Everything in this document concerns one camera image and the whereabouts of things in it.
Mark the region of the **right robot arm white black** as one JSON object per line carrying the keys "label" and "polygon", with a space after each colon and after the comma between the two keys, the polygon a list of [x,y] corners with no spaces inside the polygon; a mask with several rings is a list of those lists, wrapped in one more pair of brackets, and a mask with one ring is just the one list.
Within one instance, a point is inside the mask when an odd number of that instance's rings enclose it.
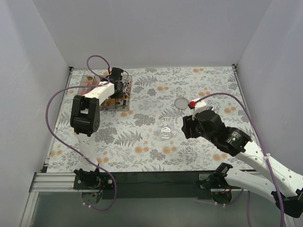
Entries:
{"label": "right robot arm white black", "polygon": [[230,164],[221,163],[213,174],[199,184],[203,187],[236,186],[273,202],[285,214],[299,218],[303,213],[303,177],[279,163],[249,135],[238,128],[228,127],[212,110],[195,116],[184,116],[182,131],[186,139],[203,137],[220,151],[246,163],[261,176],[245,173]]}

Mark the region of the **clear glass jar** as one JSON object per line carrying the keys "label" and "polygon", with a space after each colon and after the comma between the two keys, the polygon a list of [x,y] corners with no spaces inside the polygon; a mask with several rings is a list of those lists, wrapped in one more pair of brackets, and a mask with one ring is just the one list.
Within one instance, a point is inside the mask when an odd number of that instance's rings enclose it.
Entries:
{"label": "clear glass jar", "polygon": [[173,136],[173,132],[175,129],[175,121],[172,117],[169,116],[161,117],[158,126],[159,126],[160,136],[163,139],[168,139]]}

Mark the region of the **clear compartment candy box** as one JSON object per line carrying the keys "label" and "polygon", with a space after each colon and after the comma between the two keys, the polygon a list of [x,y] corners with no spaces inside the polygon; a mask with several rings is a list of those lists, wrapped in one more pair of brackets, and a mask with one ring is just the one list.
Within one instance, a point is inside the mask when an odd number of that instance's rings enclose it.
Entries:
{"label": "clear compartment candy box", "polygon": [[[91,86],[97,85],[99,83],[99,78],[97,76],[82,76],[80,86]],[[132,76],[122,75],[120,84],[115,93],[108,97],[103,103],[100,104],[101,111],[129,111],[130,110],[130,97],[131,97],[131,85]],[[78,95],[85,95],[93,90],[94,87],[79,88]]]}

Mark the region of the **metal candy scoop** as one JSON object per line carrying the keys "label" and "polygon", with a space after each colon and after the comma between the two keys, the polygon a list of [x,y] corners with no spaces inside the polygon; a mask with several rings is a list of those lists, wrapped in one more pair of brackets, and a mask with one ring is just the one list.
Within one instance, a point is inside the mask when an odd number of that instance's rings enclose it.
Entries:
{"label": "metal candy scoop", "polygon": [[206,108],[206,110],[207,110],[207,111],[213,111],[213,112],[215,112],[215,108],[212,107],[212,106],[208,106],[208,107]]}

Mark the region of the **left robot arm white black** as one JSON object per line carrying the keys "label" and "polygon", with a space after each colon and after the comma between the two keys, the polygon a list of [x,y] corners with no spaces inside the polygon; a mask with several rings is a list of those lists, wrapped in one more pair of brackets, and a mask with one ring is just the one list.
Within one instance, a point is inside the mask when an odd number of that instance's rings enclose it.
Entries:
{"label": "left robot arm white black", "polygon": [[95,136],[100,126],[100,105],[109,98],[123,97],[124,72],[123,69],[113,68],[90,92],[73,98],[70,123],[79,141],[82,154],[80,169],[83,171],[97,169]]}

